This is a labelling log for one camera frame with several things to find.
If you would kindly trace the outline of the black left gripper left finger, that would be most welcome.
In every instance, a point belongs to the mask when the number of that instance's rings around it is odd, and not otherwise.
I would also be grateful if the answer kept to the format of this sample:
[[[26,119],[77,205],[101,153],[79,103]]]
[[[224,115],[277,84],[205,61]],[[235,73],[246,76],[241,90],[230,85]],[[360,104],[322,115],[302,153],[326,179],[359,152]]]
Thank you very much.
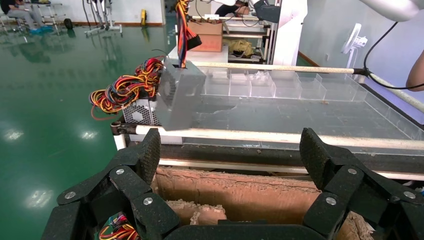
[[[141,143],[119,150],[103,170],[63,191],[42,239],[92,240],[120,212],[143,240],[165,239],[181,220],[151,188],[160,148],[159,130],[151,128]]]

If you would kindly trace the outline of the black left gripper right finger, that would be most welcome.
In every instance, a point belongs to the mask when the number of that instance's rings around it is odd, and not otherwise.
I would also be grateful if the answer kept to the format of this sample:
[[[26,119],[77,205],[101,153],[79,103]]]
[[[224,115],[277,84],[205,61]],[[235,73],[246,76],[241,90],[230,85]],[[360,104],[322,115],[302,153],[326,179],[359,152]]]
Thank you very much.
[[[424,237],[424,198],[413,189],[367,168],[348,149],[324,143],[304,128],[300,158],[320,194],[303,225],[333,240],[349,213],[362,216],[386,240]]]

